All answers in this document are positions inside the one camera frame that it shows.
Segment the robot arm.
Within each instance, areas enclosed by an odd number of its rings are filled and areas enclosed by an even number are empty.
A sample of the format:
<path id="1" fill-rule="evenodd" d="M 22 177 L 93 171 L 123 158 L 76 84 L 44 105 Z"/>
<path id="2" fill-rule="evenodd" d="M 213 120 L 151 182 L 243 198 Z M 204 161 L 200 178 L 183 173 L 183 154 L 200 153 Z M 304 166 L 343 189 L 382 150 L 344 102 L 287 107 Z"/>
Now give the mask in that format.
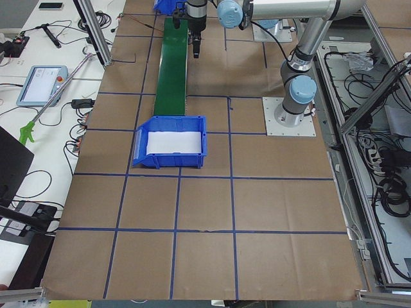
<path id="1" fill-rule="evenodd" d="M 225 28 L 246 28 L 250 23 L 270 19 L 308 18 L 293 55 L 281 67 L 285 98 L 274 112 L 276 121 L 296 127 L 312 102 L 317 84 L 308 76 L 312 59 L 332 21 L 356 13 L 365 1 L 218 1 L 217 13 Z"/>
<path id="2" fill-rule="evenodd" d="M 207 18 L 207 1 L 206 0 L 188 0 L 177 2 L 172 14 L 173 25 L 177 30 L 180 28 L 180 22 L 188 22 L 188 30 L 191 33 L 193 45 L 193 57 L 199 58 L 202 32 L 206 28 Z"/>

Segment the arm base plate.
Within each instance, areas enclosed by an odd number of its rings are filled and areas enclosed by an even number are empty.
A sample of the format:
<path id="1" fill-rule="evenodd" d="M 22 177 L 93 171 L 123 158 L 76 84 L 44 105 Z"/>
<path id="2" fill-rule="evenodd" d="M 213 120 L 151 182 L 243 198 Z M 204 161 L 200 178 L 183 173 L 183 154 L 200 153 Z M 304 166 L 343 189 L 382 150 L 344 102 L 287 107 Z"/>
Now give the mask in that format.
<path id="1" fill-rule="evenodd" d="M 289 26 L 286 19 L 270 19 L 256 21 L 260 26 L 264 27 L 269 33 L 271 33 L 280 43 L 291 42 L 292 26 Z M 273 42 L 274 39 L 260 27 L 252 25 L 253 36 L 255 42 Z"/>
<path id="2" fill-rule="evenodd" d="M 263 97 L 262 102 L 268 136 L 316 136 L 309 106 L 301 115 L 292 115 L 283 108 L 283 98 Z"/>

